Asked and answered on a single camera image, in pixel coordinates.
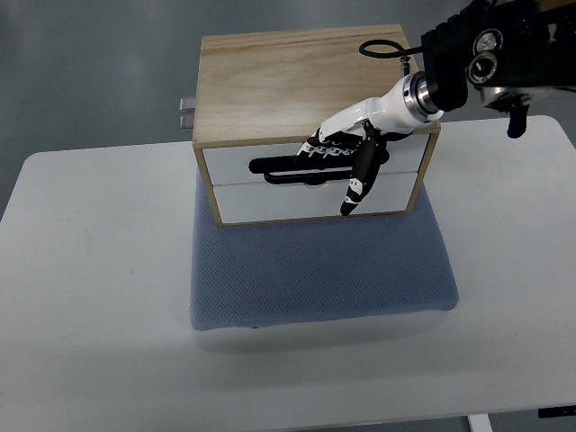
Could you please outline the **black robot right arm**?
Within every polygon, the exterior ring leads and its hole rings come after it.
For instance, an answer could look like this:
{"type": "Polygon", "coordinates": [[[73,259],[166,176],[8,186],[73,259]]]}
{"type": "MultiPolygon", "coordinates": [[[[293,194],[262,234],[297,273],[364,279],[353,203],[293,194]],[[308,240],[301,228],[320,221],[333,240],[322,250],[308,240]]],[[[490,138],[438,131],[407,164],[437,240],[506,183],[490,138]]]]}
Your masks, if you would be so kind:
{"type": "Polygon", "coordinates": [[[575,3],[472,1],[422,35],[421,48],[426,107],[459,109],[474,86],[484,107],[508,114],[517,139],[531,104],[575,90],[575,3]]]}

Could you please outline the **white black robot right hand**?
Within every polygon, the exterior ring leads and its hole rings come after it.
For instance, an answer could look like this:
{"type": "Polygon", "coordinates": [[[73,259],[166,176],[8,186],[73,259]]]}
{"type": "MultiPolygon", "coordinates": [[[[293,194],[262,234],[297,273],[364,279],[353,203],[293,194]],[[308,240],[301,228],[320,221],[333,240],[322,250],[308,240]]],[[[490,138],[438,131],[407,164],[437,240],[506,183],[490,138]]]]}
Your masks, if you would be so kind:
{"type": "Polygon", "coordinates": [[[432,102],[425,73],[408,74],[387,94],[367,98],[325,120],[303,142],[297,158],[354,158],[340,207],[340,214],[347,216],[371,191],[388,156],[387,143],[404,139],[442,115],[432,102]]]}

